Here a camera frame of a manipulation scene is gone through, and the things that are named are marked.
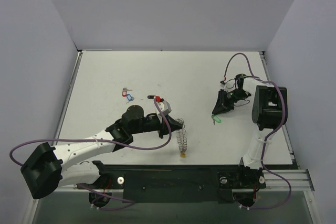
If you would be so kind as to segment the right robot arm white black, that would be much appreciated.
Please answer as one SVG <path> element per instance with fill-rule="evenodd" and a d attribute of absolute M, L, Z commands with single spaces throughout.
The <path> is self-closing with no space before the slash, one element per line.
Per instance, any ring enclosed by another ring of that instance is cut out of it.
<path fill-rule="evenodd" d="M 288 118 L 287 88 L 245 74 L 235 77 L 232 90 L 218 91 L 212 117 L 234 110 L 237 102 L 248 97 L 254 99 L 251 119 L 257 129 L 253 133 L 248 150 L 240 161 L 240 170 L 234 175 L 236 184 L 241 187 L 248 186 L 254 176 L 260 177 L 268 146 Z"/>

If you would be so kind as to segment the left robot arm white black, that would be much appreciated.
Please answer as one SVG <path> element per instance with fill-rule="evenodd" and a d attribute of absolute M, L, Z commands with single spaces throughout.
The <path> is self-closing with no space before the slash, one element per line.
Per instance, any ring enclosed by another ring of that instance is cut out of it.
<path fill-rule="evenodd" d="M 94 163 L 85 165 L 87 159 L 124 147 L 134 148 L 135 134 L 157 132 L 163 138 L 183 128 L 181 122 L 170 117 L 168 103 L 159 102 L 155 107 L 155 113 L 145 115 L 141 106 L 132 105 L 112 125 L 83 140 L 61 140 L 60 145 L 37 141 L 37 147 L 20 168 L 33 199 L 44 198 L 70 184 L 102 188 L 108 182 L 107 173 Z"/>

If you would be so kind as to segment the round metal keyring disc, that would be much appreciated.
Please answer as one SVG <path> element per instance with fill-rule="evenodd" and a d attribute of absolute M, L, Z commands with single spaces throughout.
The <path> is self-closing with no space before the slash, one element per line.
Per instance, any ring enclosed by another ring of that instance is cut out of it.
<path fill-rule="evenodd" d="M 185 130 L 185 122 L 183 119 L 177 119 L 177 122 L 182 125 L 180 130 L 177 130 L 176 140 L 179 146 L 180 154 L 185 154 L 187 151 L 187 138 L 186 138 L 186 130 Z"/>

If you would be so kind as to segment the green tag key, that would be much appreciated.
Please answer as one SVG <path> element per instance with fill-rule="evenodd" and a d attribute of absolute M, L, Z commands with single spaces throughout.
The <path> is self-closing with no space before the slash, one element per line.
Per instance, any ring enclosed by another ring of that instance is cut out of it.
<path fill-rule="evenodd" d="M 220 124 L 222 121 L 217 115 L 212 115 L 213 124 Z"/>

